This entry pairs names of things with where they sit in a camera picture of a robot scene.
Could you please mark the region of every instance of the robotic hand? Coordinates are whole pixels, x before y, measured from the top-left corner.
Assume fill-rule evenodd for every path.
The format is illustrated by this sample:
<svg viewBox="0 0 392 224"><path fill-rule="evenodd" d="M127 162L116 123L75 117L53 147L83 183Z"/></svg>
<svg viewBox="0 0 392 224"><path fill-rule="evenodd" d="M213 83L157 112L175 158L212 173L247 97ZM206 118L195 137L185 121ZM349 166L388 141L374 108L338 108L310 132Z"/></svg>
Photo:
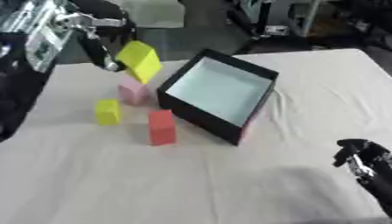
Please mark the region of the robotic hand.
<svg viewBox="0 0 392 224"><path fill-rule="evenodd" d="M392 218L392 155L377 143L363 139L338 141L342 149L335 165L347 163L357 182L371 193L384 212Z"/></svg>
<svg viewBox="0 0 392 224"><path fill-rule="evenodd" d="M100 37L136 38L128 14L95 0L0 0L0 142L18 130L47 83L56 59L77 32L94 64L118 72Z"/></svg>

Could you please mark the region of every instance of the wooden block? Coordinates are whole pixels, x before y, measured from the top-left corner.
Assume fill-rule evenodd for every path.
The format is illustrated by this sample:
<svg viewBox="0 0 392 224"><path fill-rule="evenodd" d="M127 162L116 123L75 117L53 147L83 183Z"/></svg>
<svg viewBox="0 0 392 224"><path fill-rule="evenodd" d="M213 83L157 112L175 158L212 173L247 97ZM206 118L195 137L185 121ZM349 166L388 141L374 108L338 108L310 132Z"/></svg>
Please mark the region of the wooden block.
<svg viewBox="0 0 392 224"><path fill-rule="evenodd" d="M114 126L122 120L122 111L117 99L100 100L95 105L95 118L102 126Z"/></svg>
<svg viewBox="0 0 392 224"><path fill-rule="evenodd" d="M150 113L149 124L152 145L176 143L176 126L171 110L159 110Z"/></svg>
<svg viewBox="0 0 392 224"><path fill-rule="evenodd" d="M147 84L162 68L154 48L140 41L129 42L116 57L124 63L131 76Z"/></svg>
<svg viewBox="0 0 392 224"><path fill-rule="evenodd" d="M134 106L142 104L150 95L150 91L146 85L128 75L121 78L118 91L126 103Z"/></svg>

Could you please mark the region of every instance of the black box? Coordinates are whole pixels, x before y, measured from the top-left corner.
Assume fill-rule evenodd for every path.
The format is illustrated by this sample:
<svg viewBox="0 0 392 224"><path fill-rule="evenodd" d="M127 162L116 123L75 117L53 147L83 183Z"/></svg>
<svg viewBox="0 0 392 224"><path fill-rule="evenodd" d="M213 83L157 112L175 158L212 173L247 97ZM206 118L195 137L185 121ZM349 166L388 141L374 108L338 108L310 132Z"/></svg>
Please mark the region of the black box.
<svg viewBox="0 0 392 224"><path fill-rule="evenodd" d="M277 76L267 68L204 50L159 87L157 97L161 108L238 145Z"/></svg>

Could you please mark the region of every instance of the small yellow cube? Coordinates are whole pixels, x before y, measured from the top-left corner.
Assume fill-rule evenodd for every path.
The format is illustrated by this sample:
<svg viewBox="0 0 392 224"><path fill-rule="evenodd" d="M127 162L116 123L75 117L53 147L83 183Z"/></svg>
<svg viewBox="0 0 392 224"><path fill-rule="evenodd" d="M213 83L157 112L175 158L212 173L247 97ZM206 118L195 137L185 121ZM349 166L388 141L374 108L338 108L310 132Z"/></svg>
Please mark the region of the small yellow cube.
<svg viewBox="0 0 392 224"><path fill-rule="evenodd" d="M117 99L100 100L95 105L95 118L102 126L114 126L123 118L120 103Z"/></svg>
<svg viewBox="0 0 392 224"><path fill-rule="evenodd" d="M154 48L140 41L129 42L116 57L128 68L128 73L147 84L162 68Z"/></svg>

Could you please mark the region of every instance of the white tablecloth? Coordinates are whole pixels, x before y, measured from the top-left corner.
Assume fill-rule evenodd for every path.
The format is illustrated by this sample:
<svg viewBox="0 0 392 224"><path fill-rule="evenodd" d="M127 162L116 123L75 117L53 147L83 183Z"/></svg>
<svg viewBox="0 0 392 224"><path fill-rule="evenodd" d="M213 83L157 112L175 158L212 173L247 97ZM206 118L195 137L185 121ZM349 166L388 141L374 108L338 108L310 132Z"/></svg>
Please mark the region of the white tablecloth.
<svg viewBox="0 0 392 224"><path fill-rule="evenodd" d="M357 50L240 56L280 72L240 147L177 120L150 147L147 112L100 127L117 75L58 66L22 129L0 144L3 224L384 223L375 200L332 167L341 138L392 149L392 79ZM153 89L185 62L164 63Z"/></svg>

